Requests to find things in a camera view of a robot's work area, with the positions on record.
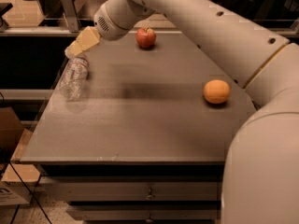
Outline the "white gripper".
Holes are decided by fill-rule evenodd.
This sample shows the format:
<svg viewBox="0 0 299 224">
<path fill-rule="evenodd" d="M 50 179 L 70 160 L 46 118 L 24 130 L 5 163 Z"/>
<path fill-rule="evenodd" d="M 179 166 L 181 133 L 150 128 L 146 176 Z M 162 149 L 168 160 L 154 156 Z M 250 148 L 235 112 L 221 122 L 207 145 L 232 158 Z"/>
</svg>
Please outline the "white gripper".
<svg viewBox="0 0 299 224">
<path fill-rule="evenodd" d="M 148 18 L 152 9 L 133 0 L 107 0 L 93 16 L 94 27 L 87 26 L 65 49 L 69 59 L 80 57 L 85 51 L 105 40 L 118 40 L 127 35 L 139 22 Z"/>
</svg>

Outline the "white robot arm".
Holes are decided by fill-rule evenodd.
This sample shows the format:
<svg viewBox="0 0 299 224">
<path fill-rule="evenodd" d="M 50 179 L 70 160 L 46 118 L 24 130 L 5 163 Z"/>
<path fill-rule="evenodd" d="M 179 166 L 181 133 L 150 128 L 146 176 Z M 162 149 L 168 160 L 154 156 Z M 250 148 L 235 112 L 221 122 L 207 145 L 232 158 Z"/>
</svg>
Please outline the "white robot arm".
<svg viewBox="0 0 299 224">
<path fill-rule="evenodd" d="M 299 223 L 298 47 L 209 0 L 107 0 L 92 36 L 65 51 L 81 55 L 117 40 L 153 12 L 165 15 L 260 105 L 229 147 L 221 224 Z"/>
</svg>

